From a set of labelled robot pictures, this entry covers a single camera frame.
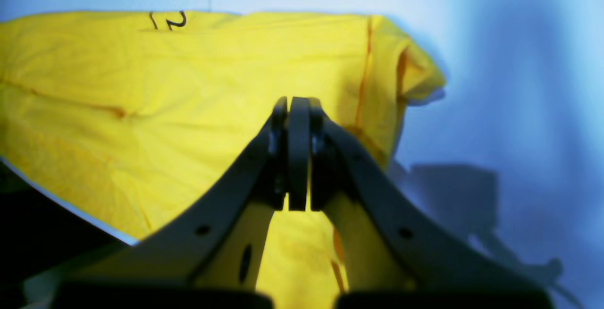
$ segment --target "white wall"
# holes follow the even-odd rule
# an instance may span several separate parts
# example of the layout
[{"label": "white wall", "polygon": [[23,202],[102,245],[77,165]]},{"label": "white wall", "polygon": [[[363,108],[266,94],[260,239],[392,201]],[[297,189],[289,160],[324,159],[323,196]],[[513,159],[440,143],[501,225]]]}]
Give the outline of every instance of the white wall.
[{"label": "white wall", "polygon": [[[559,308],[573,308],[571,296],[602,307],[604,0],[0,3],[1,21],[74,9],[389,15],[449,77],[444,100],[408,111],[396,156],[408,196],[477,249],[535,278],[543,273]],[[563,271],[547,280],[551,258]]]}]

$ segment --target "yellow fabric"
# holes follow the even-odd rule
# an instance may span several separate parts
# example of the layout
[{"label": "yellow fabric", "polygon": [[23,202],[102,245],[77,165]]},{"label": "yellow fabric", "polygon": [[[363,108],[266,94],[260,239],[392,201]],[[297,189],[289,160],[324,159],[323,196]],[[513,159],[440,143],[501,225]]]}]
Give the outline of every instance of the yellow fabric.
[{"label": "yellow fabric", "polygon": [[[281,96],[320,98],[384,163],[405,100],[444,85],[384,17],[185,14],[173,30],[166,20],[180,23],[179,12],[0,24],[0,155],[142,239],[205,193]],[[258,290],[278,309],[331,307],[340,292],[333,233],[322,213],[276,213]]]}]

